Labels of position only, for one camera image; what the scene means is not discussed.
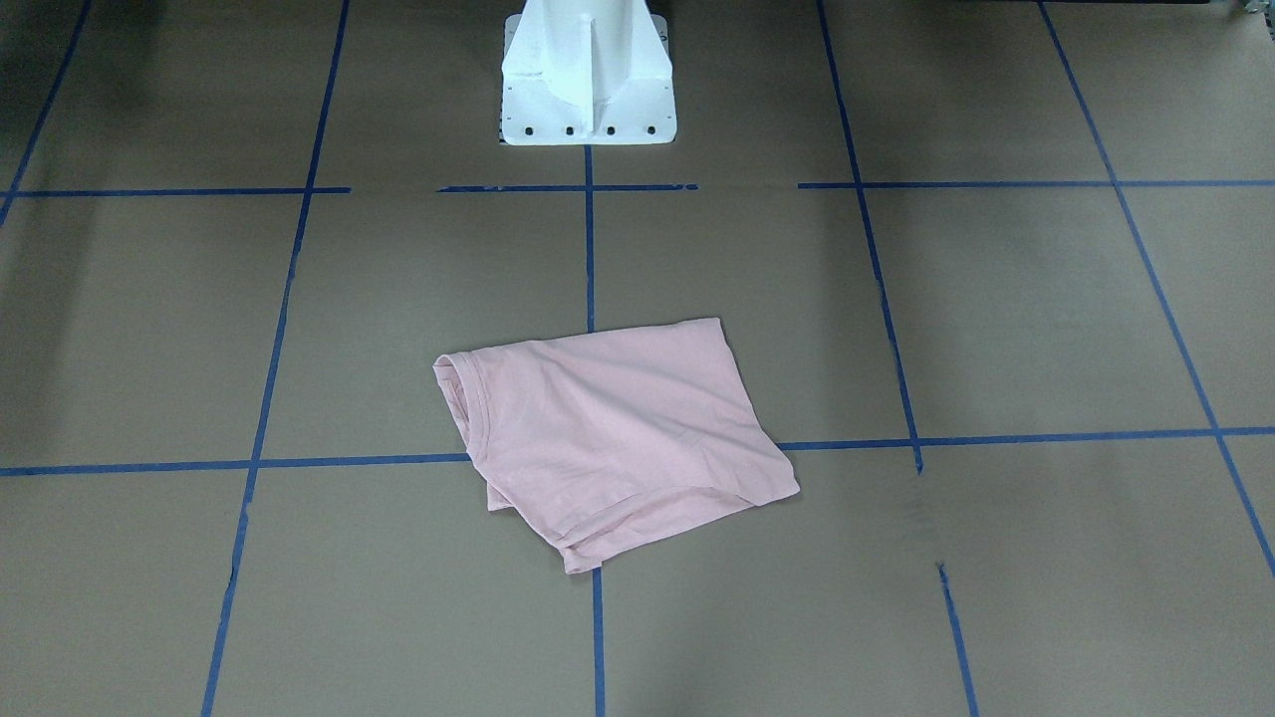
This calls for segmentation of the pink Snoopy t-shirt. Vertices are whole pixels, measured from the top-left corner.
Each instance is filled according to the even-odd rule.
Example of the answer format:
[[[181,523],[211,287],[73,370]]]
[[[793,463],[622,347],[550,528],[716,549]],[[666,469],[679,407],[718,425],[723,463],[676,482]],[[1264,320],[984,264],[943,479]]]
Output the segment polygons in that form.
[[[567,575],[799,492],[717,316],[442,353],[433,378],[487,509]]]

